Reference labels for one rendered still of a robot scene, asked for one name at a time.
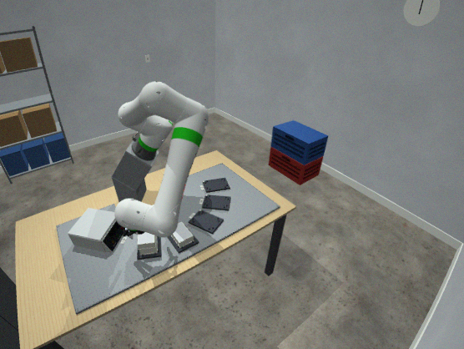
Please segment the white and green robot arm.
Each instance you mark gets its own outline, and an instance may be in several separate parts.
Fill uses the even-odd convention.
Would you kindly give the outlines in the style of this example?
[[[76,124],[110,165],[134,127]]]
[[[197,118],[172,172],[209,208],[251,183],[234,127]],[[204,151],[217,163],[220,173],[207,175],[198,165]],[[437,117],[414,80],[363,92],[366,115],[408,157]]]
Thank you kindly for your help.
[[[203,104],[186,98],[162,82],[148,83],[139,95],[131,104],[123,104],[118,113],[122,125],[138,131],[132,137],[133,152],[140,159],[153,160],[171,132],[172,122],[175,123],[174,132],[154,205],[125,199],[117,204],[114,216],[122,227],[136,235],[147,232],[168,237],[177,229],[184,188],[209,114]]]

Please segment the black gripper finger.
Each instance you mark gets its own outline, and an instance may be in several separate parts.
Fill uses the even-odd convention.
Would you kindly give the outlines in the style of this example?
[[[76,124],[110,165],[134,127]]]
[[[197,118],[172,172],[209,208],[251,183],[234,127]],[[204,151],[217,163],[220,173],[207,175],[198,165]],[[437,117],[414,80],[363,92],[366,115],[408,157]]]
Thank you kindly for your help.
[[[127,232],[126,232],[126,231],[127,231]],[[131,240],[134,239],[134,238],[133,238],[133,233],[132,233],[132,232],[129,232],[129,230],[128,230],[127,228],[125,228],[125,229],[123,230],[123,236],[128,236]],[[133,239],[132,239],[131,237],[132,237]]]

